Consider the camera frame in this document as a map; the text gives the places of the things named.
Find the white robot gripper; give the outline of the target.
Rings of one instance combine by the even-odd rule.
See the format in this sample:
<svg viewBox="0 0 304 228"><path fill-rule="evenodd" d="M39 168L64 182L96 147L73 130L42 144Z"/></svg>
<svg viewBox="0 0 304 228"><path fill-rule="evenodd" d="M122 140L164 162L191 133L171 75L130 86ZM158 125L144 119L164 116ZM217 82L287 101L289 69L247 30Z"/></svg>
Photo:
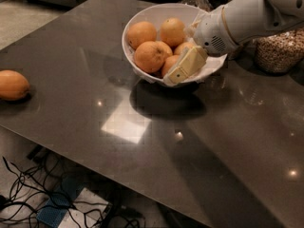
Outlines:
<svg viewBox="0 0 304 228"><path fill-rule="evenodd" d="M195 24L193 39L198 46L187 47L181 52L163 77L167 86L176 86L196 74L206 64L208 54L219 57L238 48L226 22L224 6L211 12L202 11Z"/></svg>

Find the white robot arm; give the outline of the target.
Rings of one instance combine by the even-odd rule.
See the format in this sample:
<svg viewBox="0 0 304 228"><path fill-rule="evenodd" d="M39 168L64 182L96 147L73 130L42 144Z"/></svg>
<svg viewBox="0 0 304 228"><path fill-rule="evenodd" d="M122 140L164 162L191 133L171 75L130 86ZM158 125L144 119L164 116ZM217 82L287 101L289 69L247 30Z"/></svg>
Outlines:
<svg viewBox="0 0 304 228"><path fill-rule="evenodd" d="M167 86L200 82L218 69L209 57L220 57L264 36L297 29L304 23L304 0L232 0L200 13L186 32L195 46L184 49L164 75Z"/></svg>

